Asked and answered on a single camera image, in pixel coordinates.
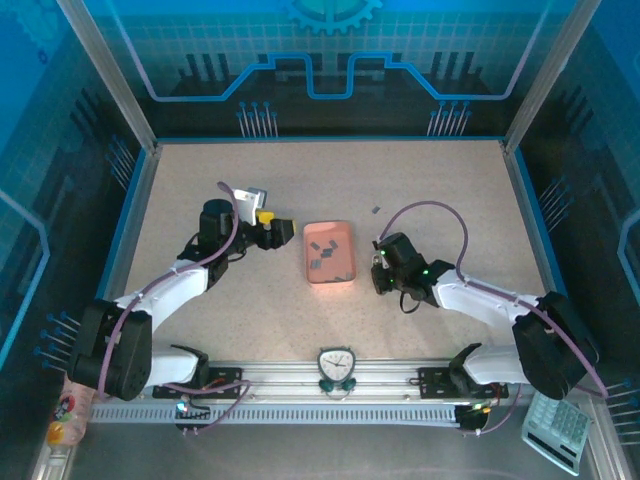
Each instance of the glass panel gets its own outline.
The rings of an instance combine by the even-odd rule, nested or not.
[[[96,295],[140,148],[55,2],[0,2],[0,44],[0,465],[30,478],[69,342],[47,314]]]
[[[605,373],[640,372],[639,16],[637,2],[602,2],[521,145]]]
[[[160,137],[503,135],[573,0],[90,0]]]

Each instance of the clock face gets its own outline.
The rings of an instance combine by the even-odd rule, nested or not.
[[[324,350],[318,356],[320,373],[332,382],[340,383],[347,380],[353,373],[355,366],[353,352],[346,348]]]

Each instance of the beige tabletop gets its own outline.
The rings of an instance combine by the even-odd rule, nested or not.
[[[473,342],[510,343],[509,329],[491,330],[426,304],[404,315],[397,292],[376,295],[371,241],[398,209],[418,200],[449,203],[465,218],[466,273],[544,293],[497,141],[165,145],[128,292],[171,266],[196,232],[202,204],[224,196],[219,180],[267,190],[266,208],[295,218],[299,232],[309,222],[350,222],[356,280],[342,290],[312,289],[301,234],[277,251],[251,248],[214,288],[165,321],[154,340],[188,345],[215,360],[313,360],[320,347],[342,345],[360,358],[443,358]],[[405,214],[394,231],[406,233],[427,262],[454,263],[462,243],[455,218],[434,207]]]

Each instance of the pink container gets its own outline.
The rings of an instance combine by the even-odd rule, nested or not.
[[[318,222],[304,227],[307,281],[313,287],[350,285],[356,278],[353,232],[347,222]]]

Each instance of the bottle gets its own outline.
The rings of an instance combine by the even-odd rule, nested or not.
[[[77,445],[87,430],[95,390],[74,383],[65,374],[62,393],[47,431],[49,446]]]

